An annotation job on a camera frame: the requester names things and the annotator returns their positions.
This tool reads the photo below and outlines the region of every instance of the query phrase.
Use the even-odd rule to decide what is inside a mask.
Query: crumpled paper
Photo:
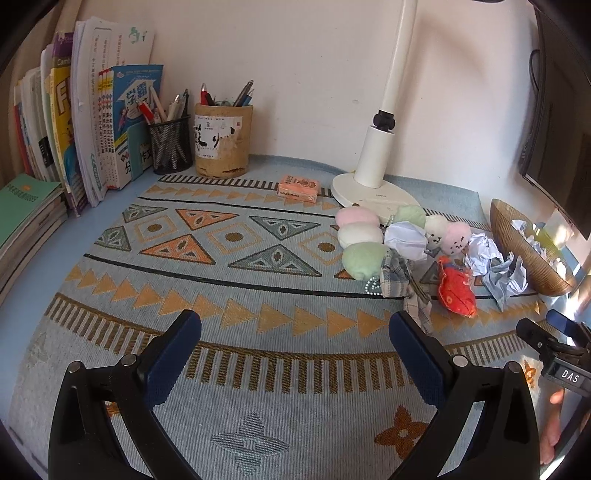
[[[472,275],[486,275],[491,267],[491,260],[498,258],[503,261],[503,255],[496,247],[495,241],[485,233],[473,233],[470,237],[468,253],[464,258],[464,265],[472,270]]]
[[[413,261],[427,258],[425,230],[411,222],[397,222],[386,228],[384,245],[395,249],[400,256]]]
[[[548,261],[546,249],[540,246],[540,242],[534,240],[533,235],[525,236],[525,227],[527,226],[527,222],[525,220],[512,220],[511,225],[513,225],[513,228],[517,230],[523,238],[525,238],[525,241],[531,245],[531,248],[538,252],[539,256]]]
[[[515,256],[513,252],[502,264],[491,267],[489,272],[482,277],[482,283],[491,292],[500,311],[504,311],[509,297],[523,293],[527,288],[525,267],[521,256],[517,257],[515,269],[509,270]]]

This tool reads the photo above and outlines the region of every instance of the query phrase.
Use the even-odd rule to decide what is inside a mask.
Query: screw
[[[521,365],[517,362],[509,362],[507,365],[509,366],[509,370],[511,370],[513,373],[518,374],[521,372]]]
[[[455,355],[452,362],[457,367],[467,367],[468,365],[468,359],[463,355]]]
[[[124,355],[121,359],[121,365],[123,365],[124,367],[130,367],[135,363],[136,359],[137,357],[132,353]]]
[[[78,360],[76,360],[72,362],[70,365],[68,365],[68,372],[71,374],[76,373],[81,366],[82,364]]]

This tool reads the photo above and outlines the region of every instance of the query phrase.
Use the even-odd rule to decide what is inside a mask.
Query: red plush toy
[[[476,316],[476,297],[470,289],[470,272],[456,265],[449,257],[440,257],[437,297],[453,313]]]

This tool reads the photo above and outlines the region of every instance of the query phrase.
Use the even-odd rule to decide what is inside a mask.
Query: white plush ball
[[[343,248],[362,242],[384,243],[384,234],[379,227],[365,222],[347,223],[339,229],[339,243]]]

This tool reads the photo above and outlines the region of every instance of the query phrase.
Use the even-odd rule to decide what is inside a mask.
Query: lamp base
[[[419,205],[412,195],[393,183],[383,180],[379,188],[370,189],[357,183],[352,173],[337,175],[333,179],[332,193],[344,207],[356,203],[375,212],[383,224],[396,214],[401,205]]]

